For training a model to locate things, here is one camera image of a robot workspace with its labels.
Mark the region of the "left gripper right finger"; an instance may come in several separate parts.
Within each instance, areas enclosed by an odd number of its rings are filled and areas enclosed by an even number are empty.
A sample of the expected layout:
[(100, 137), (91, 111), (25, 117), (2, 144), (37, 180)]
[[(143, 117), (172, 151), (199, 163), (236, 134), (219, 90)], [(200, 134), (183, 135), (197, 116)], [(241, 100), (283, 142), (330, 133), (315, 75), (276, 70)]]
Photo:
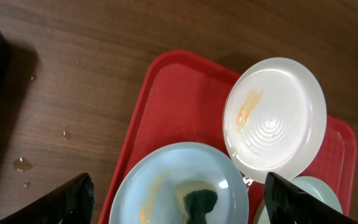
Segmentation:
[(271, 224), (358, 224), (274, 172), (266, 176), (264, 202)]

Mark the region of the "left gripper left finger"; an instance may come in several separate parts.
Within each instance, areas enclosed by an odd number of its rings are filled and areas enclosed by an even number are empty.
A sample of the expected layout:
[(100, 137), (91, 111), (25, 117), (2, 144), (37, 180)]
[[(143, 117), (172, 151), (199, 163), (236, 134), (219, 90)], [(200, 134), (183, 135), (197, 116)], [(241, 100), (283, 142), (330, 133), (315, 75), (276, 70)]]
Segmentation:
[(94, 206), (94, 184), (88, 173), (82, 173), (21, 210), (3, 218), (0, 224), (90, 224)]

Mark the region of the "light blue plate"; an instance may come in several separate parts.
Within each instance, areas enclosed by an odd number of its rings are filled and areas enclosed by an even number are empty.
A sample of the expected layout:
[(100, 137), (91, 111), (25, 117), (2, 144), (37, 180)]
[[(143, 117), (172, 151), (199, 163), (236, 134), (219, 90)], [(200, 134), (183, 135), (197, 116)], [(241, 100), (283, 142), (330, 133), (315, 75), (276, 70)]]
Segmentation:
[[(318, 200), (322, 201), (329, 207), (335, 209), (337, 212), (343, 214), (341, 204), (334, 193), (334, 191), (320, 179), (310, 176), (301, 176), (291, 179), (290, 182), (306, 193), (312, 195)], [(269, 216), (265, 207), (264, 200), (258, 206), (254, 215), (253, 224), (270, 224)]]
[(184, 198), (198, 198), (201, 190), (213, 203), (203, 207), (202, 223), (248, 222), (241, 173), (223, 152), (198, 142), (167, 145), (138, 162), (118, 188), (108, 222), (191, 223)]

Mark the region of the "green and yellow sponge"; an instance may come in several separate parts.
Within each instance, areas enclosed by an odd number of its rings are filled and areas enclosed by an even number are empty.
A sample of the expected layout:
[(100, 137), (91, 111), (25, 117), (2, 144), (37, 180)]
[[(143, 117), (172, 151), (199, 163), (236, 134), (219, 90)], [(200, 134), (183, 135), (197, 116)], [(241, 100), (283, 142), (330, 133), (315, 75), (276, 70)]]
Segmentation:
[(216, 189), (203, 181), (178, 184), (175, 198), (184, 224), (207, 224), (206, 215), (213, 211), (218, 201)]

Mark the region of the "white round plate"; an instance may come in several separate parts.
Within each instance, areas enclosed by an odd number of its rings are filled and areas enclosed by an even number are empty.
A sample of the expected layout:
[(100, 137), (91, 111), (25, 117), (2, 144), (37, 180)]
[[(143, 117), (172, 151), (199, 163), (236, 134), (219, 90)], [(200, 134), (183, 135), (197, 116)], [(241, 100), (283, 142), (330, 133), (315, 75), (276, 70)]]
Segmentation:
[(274, 57), (246, 70), (231, 88), (223, 113), (229, 157), (263, 184), (269, 172), (289, 180), (315, 159), (327, 126), (322, 88), (300, 62)]

